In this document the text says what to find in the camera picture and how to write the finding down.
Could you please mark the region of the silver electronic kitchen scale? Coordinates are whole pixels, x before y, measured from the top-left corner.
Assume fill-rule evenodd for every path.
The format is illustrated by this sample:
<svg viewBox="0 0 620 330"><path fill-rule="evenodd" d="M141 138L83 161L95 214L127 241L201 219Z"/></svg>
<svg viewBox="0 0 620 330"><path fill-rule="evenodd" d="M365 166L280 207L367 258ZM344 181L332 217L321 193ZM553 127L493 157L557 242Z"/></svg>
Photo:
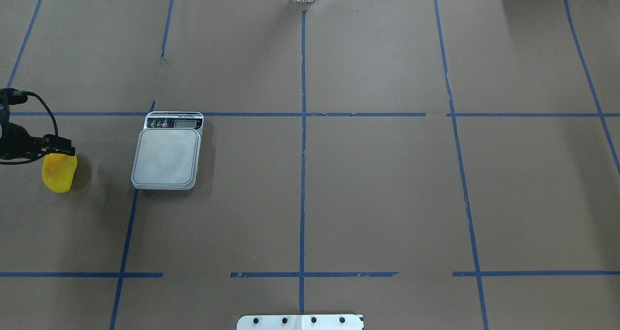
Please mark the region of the silver electronic kitchen scale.
<svg viewBox="0 0 620 330"><path fill-rule="evenodd" d="M204 115L152 111L138 136L131 170L135 189L188 190L199 170Z"/></svg>

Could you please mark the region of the white pedestal column with base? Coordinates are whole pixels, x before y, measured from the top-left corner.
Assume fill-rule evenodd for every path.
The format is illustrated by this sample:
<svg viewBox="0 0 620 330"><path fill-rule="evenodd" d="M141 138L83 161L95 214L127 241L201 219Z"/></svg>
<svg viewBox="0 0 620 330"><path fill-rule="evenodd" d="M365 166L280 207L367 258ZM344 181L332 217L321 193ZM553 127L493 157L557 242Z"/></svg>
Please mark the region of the white pedestal column with base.
<svg viewBox="0 0 620 330"><path fill-rule="evenodd" d="M237 330L363 330L362 315L284 314L247 315L239 318Z"/></svg>

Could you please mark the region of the yellow mango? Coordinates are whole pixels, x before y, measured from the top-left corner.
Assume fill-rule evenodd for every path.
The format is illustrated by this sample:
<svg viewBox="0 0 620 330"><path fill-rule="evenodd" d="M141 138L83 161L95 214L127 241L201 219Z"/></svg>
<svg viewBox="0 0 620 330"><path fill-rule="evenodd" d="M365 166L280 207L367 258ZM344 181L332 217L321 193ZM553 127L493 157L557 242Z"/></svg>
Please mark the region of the yellow mango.
<svg viewBox="0 0 620 330"><path fill-rule="evenodd" d="M78 166L76 156L48 154L42 165L42 180L46 188L55 193L70 191Z"/></svg>

